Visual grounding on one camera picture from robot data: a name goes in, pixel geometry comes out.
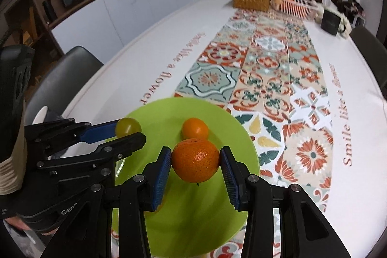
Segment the left hand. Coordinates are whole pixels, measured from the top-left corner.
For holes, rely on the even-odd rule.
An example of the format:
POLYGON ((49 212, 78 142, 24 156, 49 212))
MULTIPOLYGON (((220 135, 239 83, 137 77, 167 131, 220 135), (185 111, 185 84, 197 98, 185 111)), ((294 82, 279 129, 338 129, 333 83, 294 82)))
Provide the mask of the left hand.
MULTIPOLYGON (((8 217, 8 218, 5 218, 3 220, 5 222, 7 222, 9 225, 16 227, 19 230, 33 230, 31 227, 26 225, 26 223, 24 223, 24 221, 22 221, 21 218, 19 218, 18 216, 8 217)), ((58 227, 56 227, 55 229, 51 229, 49 231, 46 231, 46 232, 38 231, 38 233, 40 233, 44 236, 48 236, 48 235, 55 234, 57 230, 58 230, 58 227)))

